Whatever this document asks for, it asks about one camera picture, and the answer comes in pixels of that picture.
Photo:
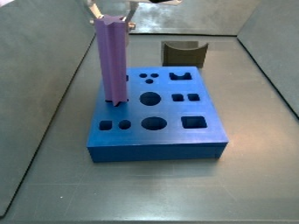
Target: dark gray object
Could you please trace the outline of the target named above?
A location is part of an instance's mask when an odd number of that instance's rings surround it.
[[[208,44],[198,46],[196,41],[164,41],[162,66],[202,68],[206,51]]]
[[[237,38],[299,116],[299,1],[264,0]]]
[[[0,8],[0,216],[93,38],[84,1]]]

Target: square hole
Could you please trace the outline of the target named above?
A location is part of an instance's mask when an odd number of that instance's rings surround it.
[[[97,127],[100,130],[110,130],[112,129],[112,121],[101,121],[98,123]]]
[[[190,102],[197,102],[200,100],[200,96],[197,94],[188,94],[188,99]]]
[[[185,129],[205,129],[208,127],[202,116],[182,116],[181,126]]]
[[[172,94],[172,100],[174,102],[182,102],[182,95],[181,94]]]

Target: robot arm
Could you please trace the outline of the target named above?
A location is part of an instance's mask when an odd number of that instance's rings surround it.
[[[125,17],[126,22],[129,22],[130,18],[134,15],[138,3],[178,5],[182,2],[182,0],[129,0],[128,2],[129,2],[129,13]],[[104,15],[98,10],[96,0],[88,0],[88,8],[96,18],[104,17]]]

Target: shape sorter block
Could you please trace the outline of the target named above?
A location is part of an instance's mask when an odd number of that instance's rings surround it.
[[[128,102],[97,93],[93,162],[218,158],[228,138],[196,67],[126,69]]]

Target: purple rectangular prism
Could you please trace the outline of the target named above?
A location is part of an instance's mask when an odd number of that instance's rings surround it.
[[[126,102],[126,23],[105,15],[94,19],[105,100]]]

